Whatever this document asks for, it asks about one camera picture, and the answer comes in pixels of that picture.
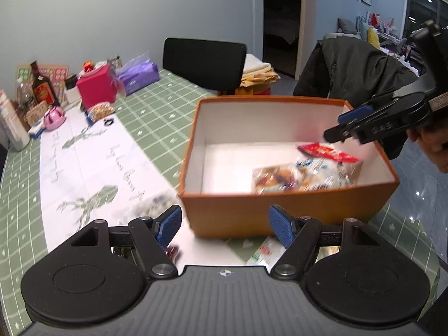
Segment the person right hand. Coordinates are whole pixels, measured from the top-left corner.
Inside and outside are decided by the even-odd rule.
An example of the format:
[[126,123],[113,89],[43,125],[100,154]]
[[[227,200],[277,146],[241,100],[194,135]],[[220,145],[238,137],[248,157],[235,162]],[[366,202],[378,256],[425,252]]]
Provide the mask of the person right hand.
[[421,151],[438,168],[441,173],[447,173],[447,114],[433,115],[424,123],[406,131],[408,138],[417,143]]

